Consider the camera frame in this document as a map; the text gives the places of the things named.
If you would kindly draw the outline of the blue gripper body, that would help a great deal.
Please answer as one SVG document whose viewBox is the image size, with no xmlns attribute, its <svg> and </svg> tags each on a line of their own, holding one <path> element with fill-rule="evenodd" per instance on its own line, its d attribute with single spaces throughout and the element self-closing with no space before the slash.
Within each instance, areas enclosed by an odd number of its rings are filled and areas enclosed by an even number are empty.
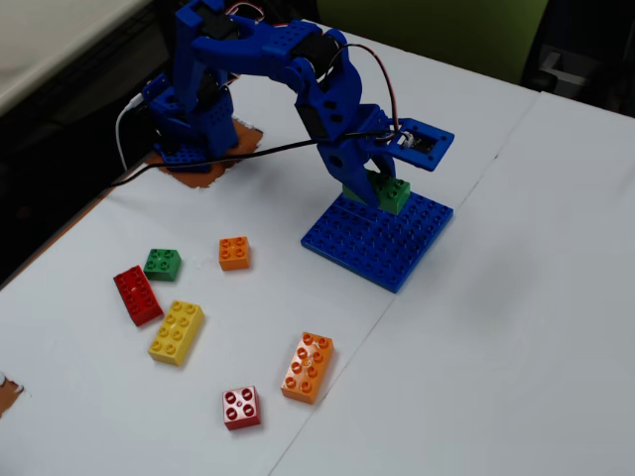
<svg viewBox="0 0 635 476">
<path fill-rule="evenodd" d="M 361 104 L 345 130 L 352 133 L 352 137 L 317 145 L 328 172 L 345 185 L 354 172 L 365 169 L 366 163 L 372 161 L 371 156 L 375 153 L 369 149 L 379 147 L 376 139 L 388 135 L 388 128 L 389 119 L 378 105 Z"/>
</svg>

